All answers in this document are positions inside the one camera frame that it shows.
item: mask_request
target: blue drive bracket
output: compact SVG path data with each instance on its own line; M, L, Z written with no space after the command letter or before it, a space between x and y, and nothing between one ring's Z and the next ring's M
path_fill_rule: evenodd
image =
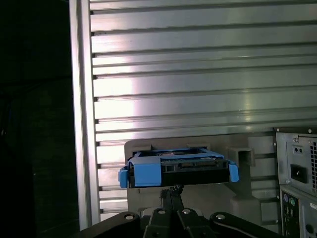
M177 150L187 150L188 148L176 149ZM166 152L168 150L154 150L153 152ZM162 177L161 177L161 160L165 159L190 159L197 157L206 157L213 156L218 158L223 158L224 156L216 152L207 150L205 148L200 149L201 154L191 154L191 155L173 155L173 156L140 156L142 152L137 152L133 158L128 161L128 164L120 169L118 173L118 180L120 182L121 188L128 187L128 170L130 164L134 167L134 183L136 187L149 187L149 186L161 186ZM230 181L238 182L239 181L239 172L238 167L235 162L227 160Z
M239 172L238 166L235 162L228 160L229 162L229 173L230 173L230 181L231 182L238 182L239 181Z
M134 166L136 187L161 186L161 166L159 156L139 157L139 152L129 160Z

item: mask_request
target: bolt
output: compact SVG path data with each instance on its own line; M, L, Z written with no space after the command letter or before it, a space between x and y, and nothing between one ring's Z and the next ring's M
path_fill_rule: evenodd
M183 213L184 213L184 214L189 214L189 213L190 213L190 210L189 210L189 209L184 209L184 210L183 210Z
M126 215L124 218L127 220L132 220L134 217L132 215Z
M218 214L218 215L216 215L216 217L217 217L218 220L223 220L223 219L226 218L226 217L225 217L224 215L222 215L222 214Z

